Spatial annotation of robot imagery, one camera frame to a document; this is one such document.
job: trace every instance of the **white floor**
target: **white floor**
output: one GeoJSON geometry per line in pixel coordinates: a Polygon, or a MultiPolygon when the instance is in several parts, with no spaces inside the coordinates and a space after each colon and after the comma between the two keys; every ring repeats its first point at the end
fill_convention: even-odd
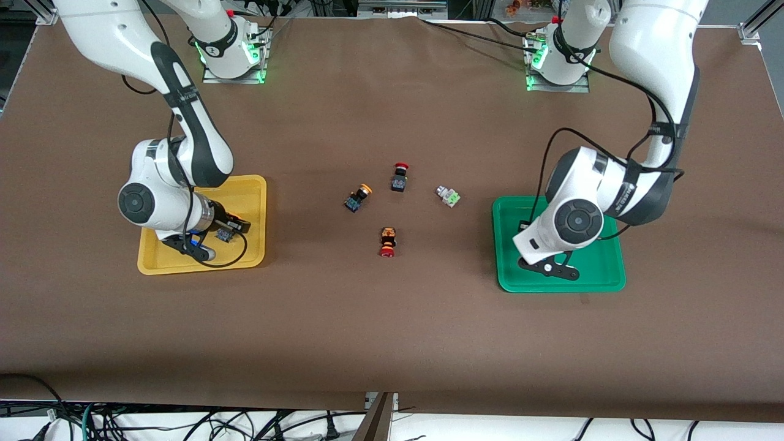
{"type": "MultiPolygon", "coordinates": [[[[118,417],[121,426],[178,427],[192,425],[205,414],[138,414],[118,417]]],[[[220,414],[228,419],[235,413],[220,414]]],[[[263,426],[273,412],[253,412],[256,429],[263,426]]],[[[302,411],[284,420],[281,427],[293,425],[312,417],[324,415],[321,411],[302,411]]],[[[362,415],[335,418],[338,432],[355,430],[362,415]]],[[[0,440],[18,441],[31,439],[47,422],[47,417],[0,417],[0,440]]],[[[572,441],[580,432],[585,418],[561,417],[492,417],[474,415],[439,414],[395,414],[390,441],[572,441]]],[[[250,431],[250,424],[244,417],[237,419],[238,428],[250,431]]],[[[645,431],[645,425],[638,421],[645,431]]],[[[691,421],[651,420],[658,441],[685,441],[691,421]]],[[[81,439],[81,431],[74,429],[74,439],[81,439]]],[[[127,432],[129,441],[181,441],[188,428],[169,432],[137,431],[127,432]]],[[[324,420],[304,425],[286,432],[288,441],[297,439],[319,439],[326,433],[324,420]]],[[[202,425],[191,437],[191,441],[204,441],[209,436],[209,426],[202,425]]],[[[68,441],[67,425],[64,421],[53,424],[46,441],[68,441]]],[[[733,423],[702,421],[696,427],[692,441],[781,441],[784,439],[783,424],[733,423]]],[[[242,441],[242,435],[229,432],[221,435],[219,441],[242,441]]],[[[630,425],[629,420],[598,418],[586,431],[583,441],[644,441],[630,425]]]]}

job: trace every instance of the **table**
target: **table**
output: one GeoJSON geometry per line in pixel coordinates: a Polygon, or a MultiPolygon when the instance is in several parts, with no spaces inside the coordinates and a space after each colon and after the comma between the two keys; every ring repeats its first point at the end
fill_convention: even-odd
{"type": "MultiPolygon", "coordinates": [[[[560,126],[625,152],[648,124],[637,91],[592,76],[588,95],[527,92],[519,51],[415,18],[294,20],[267,84],[200,85],[234,173],[270,185],[264,262],[149,277],[116,197],[169,110],[41,27],[0,120],[0,370],[65,399],[348,409],[394,390],[420,411],[784,421],[784,122],[735,30],[699,30],[695,53],[687,175],[622,236],[626,288],[521,296],[495,279],[492,201],[534,192],[560,126]],[[385,190],[400,161],[404,194],[385,190]],[[352,214],[362,182],[376,192],[352,214]]],[[[550,164],[578,145],[557,140],[550,164]]]]}

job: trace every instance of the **small toy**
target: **small toy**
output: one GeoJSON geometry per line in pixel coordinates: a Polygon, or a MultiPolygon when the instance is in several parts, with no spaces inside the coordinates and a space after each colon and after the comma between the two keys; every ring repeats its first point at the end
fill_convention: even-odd
{"type": "Polygon", "coordinates": [[[392,176],[392,191],[399,191],[402,193],[405,190],[405,182],[408,178],[405,172],[408,171],[408,164],[405,162],[398,162],[394,165],[394,176],[392,176]]]}
{"type": "Polygon", "coordinates": [[[443,185],[436,188],[436,194],[441,196],[441,201],[448,205],[449,208],[455,206],[457,201],[460,200],[460,195],[457,194],[457,191],[454,191],[451,188],[446,188],[443,185]]]}
{"type": "Polygon", "coordinates": [[[362,200],[370,196],[371,193],[373,193],[373,190],[367,184],[360,185],[357,192],[351,193],[348,199],[346,199],[346,208],[351,210],[351,213],[356,213],[359,207],[362,206],[362,200]]]}
{"type": "Polygon", "coordinates": [[[397,245],[395,241],[394,228],[386,227],[381,230],[381,257],[394,257],[394,247],[397,245]]]}

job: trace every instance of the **white robotic arm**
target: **white robotic arm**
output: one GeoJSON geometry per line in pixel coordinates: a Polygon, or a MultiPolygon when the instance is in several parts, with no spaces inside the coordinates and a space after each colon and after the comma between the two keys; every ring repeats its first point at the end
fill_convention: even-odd
{"type": "Polygon", "coordinates": [[[611,57],[622,74],[659,97],[676,133],[656,105],[657,123],[651,127],[648,157],[641,164],[609,158],[586,147],[565,154],[547,185],[548,207],[514,237],[525,262],[534,264],[588,246],[601,233],[603,214],[628,225],[646,224],[662,215],[699,84],[691,42],[707,2],[624,3],[610,42],[611,57]]]}
{"type": "MultiPolygon", "coordinates": [[[[227,214],[219,203],[190,190],[220,186],[234,168],[234,159],[182,61],[147,26],[136,0],[55,3],[79,52],[107,70],[157,89],[185,133],[171,140],[145,140],[135,147],[130,178],[118,196],[123,216],[154,229],[164,243],[179,250],[184,250],[183,231],[198,234],[217,229],[216,222],[241,225],[237,231],[247,231],[247,224],[227,214]]],[[[194,2],[197,5],[208,9],[220,7],[220,2],[194,2]]],[[[215,27],[221,26],[220,17],[212,17],[215,27]]],[[[228,20],[226,13],[221,17],[228,20]]],[[[214,258],[206,247],[194,253],[201,261],[214,258]]]]}

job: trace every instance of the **black velcro strap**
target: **black velcro strap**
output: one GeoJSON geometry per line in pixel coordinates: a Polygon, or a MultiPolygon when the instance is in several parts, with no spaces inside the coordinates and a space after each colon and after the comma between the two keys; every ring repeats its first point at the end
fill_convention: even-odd
{"type": "Polygon", "coordinates": [[[688,124],[676,124],[675,129],[678,131],[676,137],[673,136],[673,125],[668,122],[654,122],[648,128],[648,135],[660,135],[663,137],[677,138],[682,140],[688,134],[688,124]]]}
{"type": "Polygon", "coordinates": [[[555,44],[555,49],[558,49],[558,52],[563,54],[566,62],[569,64],[581,64],[577,60],[577,57],[580,60],[585,60],[596,48],[596,44],[584,49],[578,49],[574,46],[570,46],[566,42],[566,38],[564,38],[564,32],[561,30],[561,26],[556,27],[555,32],[553,32],[553,43],[555,44]]]}
{"type": "Polygon", "coordinates": [[[632,196],[634,196],[634,192],[637,190],[637,179],[640,177],[640,171],[642,171],[642,166],[637,161],[630,159],[626,164],[626,173],[623,175],[621,188],[618,190],[618,194],[615,195],[612,205],[604,214],[610,217],[617,217],[623,212],[623,209],[632,200],[632,196]]]}
{"type": "Polygon", "coordinates": [[[198,99],[198,90],[196,86],[190,84],[188,86],[174,89],[173,91],[165,94],[163,99],[171,108],[181,108],[184,104],[196,101],[198,99]]]}
{"type": "Polygon", "coordinates": [[[229,33],[216,42],[207,43],[194,37],[196,44],[198,44],[198,47],[200,47],[204,53],[213,58],[218,58],[223,56],[223,52],[225,52],[226,49],[234,44],[234,41],[237,40],[237,23],[234,20],[229,21],[231,22],[231,29],[229,30],[229,33]]]}

